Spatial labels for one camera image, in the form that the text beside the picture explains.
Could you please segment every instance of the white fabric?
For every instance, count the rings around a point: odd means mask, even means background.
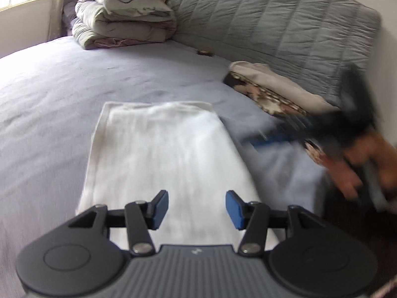
[[[289,78],[276,74],[267,64],[235,61],[230,64],[229,69],[257,85],[272,90],[309,113],[338,110],[337,107],[327,103],[320,95],[309,93]]]
[[[233,244],[242,237],[225,208],[227,190],[259,200],[225,127],[209,103],[114,103],[104,105],[93,137],[78,213],[94,204],[123,208],[169,191],[160,244]],[[125,230],[111,240],[128,248]],[[268,232],[267,249],[277,243]]]

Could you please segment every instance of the wall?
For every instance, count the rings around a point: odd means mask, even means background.
[[[397,144],[397,0],[356,0],[382,15],[382,30],[367,76],[381,115],[385,137]]]
[[[33,0],[0,10],[0,58],[47,41],[52,0]]]

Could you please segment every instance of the quilted headboard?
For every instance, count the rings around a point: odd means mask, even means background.
[[[365,69],[379,14],[354,0],[169,0],[174,40],[231,61],[269,64],[337,104],[340,68]]]

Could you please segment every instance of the mattress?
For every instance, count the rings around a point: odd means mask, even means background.
[[[231,61],[267,63],[338,103],[340,69],[365,69],[380,15],[354,0],[169,0],[174,40]]]
[[[321,211],[323,169],[303,149],[285,144],[257,152],[239,144],[276,119],[222,83],[229,63],[174,41],[85,51],[72,37],[0,59],[0,297],[23,294],[18,252],[74,215],[106,101],[213,104],[262,201]]]

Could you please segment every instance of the silver bolt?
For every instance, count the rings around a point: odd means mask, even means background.
[[[261,246],[258,243],[246,243],[241,247],[243,253],[255,254],[261,250]]]
[[[151,250],[153,250],[153,247],[151,244],[149,243],[136,243],[133,247],[132,250],[136,253],[136,254],[147,254],[149,253]]]

